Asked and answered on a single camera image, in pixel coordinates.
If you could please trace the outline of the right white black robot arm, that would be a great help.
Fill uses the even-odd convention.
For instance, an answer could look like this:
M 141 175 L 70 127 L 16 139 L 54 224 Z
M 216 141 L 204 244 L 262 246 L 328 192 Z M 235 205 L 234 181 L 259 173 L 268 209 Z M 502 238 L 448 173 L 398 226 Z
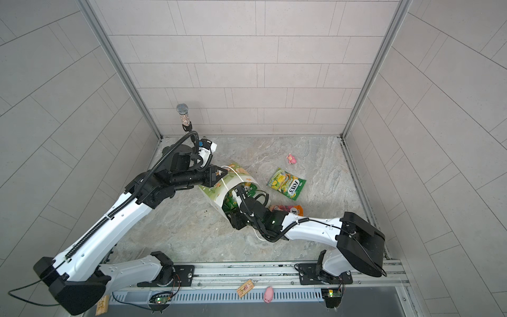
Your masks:
M 288 211 L 269 210 L 258 201 L 259 194 L 249 197 L 238 190 L 232 195 L 238 207 L 229 215 L 231 225 L 240 230 L 251 226 L 269 243 L 280 240 L 309 240 L 331 246 L 320 252 L 317 262 L 306 269 L 295 269 L 313 284 L 345 285 L 353 270 L 370 277 L 387 276 L 383 268 L 385 235 L 358 216 L 346 212 L 341 218 L 317 219 Z

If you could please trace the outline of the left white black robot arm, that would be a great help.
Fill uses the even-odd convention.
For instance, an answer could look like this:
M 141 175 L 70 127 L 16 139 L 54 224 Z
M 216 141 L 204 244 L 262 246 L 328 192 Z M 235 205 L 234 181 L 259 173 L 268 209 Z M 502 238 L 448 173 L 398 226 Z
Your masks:
M 212 188 L 227 171 L 212 165 L 216 144 L 202 139 L 193 147 L 165 147 L 152 169 L 138 175 L 125 192 L 78 241 L 54 258 L 43 257 L 34 265 L 55 306 L 77 316 L 105 295 L 127 286 L 173 286 L 177 277 L 173 261 L 163 252 L 138 260 L 106 264 L 120 239 L 144 216 L 180 190 L 195 186 Z

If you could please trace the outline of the white illustrated paper bag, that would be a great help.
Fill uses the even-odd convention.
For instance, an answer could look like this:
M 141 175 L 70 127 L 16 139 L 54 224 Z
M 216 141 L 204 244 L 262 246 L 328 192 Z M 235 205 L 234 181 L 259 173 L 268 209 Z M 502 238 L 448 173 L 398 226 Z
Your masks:
M 236 194 L 236 188 L 243 188 L 247 197 L 254 198 L 266 207 L 269 202 L 269 194 L 260 188 L 258 182 L 237 162 L 226 166 L 209 165 L 211 176 L 216 177 L 216 183 L 212 187 L 199 185 L 207 201 L 222 215 L 232 227 L 241 230 L 250 226 L 260 232 L 251 222 L 253 215 L 245 216 L 240 211 L 241 199 Z

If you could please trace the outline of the green Fox's candy bag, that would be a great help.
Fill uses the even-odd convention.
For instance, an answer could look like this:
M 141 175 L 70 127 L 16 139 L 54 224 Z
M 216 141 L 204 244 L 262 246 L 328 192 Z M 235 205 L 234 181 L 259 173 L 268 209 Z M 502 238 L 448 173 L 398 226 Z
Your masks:
M 305 184 L 305 179 L 299 178 L 283 169 L 277 169 L 267 183 L 270 188 L 282 193 L 293 201 L 297 200 Z
M 227 217 L 240 211 L 240 208 L 239 208 L 239 205 L 237 202 L 237 195 L 234 190 L 230 190 L 225 195 L 224 200 L 223 200 L 222 210 L 224 211 L 224 214 Z

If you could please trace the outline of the orange Fox's candy bag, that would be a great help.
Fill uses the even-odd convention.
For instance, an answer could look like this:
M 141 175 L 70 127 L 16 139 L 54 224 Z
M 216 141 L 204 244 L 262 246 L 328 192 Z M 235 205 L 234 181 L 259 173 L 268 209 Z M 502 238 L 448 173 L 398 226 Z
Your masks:
M 302 206 L 281 206 L 281 205 L 272 205 L 269 206 L 271 211 L 284 211 L 288 213 L 292 213 L 298 215 L 300 217 L 304 216 L 304 210 Z

